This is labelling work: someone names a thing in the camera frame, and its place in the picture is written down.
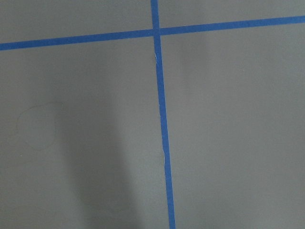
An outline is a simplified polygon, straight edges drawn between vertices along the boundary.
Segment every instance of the gray surface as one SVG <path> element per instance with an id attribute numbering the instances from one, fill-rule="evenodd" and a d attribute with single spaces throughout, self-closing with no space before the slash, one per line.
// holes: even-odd
<path id="1" fill-rule="evenodd" d="M 162 38 L 177 229 L 304 228 L 304 37 Z"/>
<path id="2" fill-rule="evenodd" d="M 151 28 L 149 0 L 0 1 L 0 42 Z"/>
<path id="3" fill-rule="evenodd" d="M 0 228 L 168 228 L 152 38 L 0 63 Z"/>
<path id="4" fill-rule="evenodd" d="M 159 0 L 161 27 L 304 15 L 303 0 Z"/>

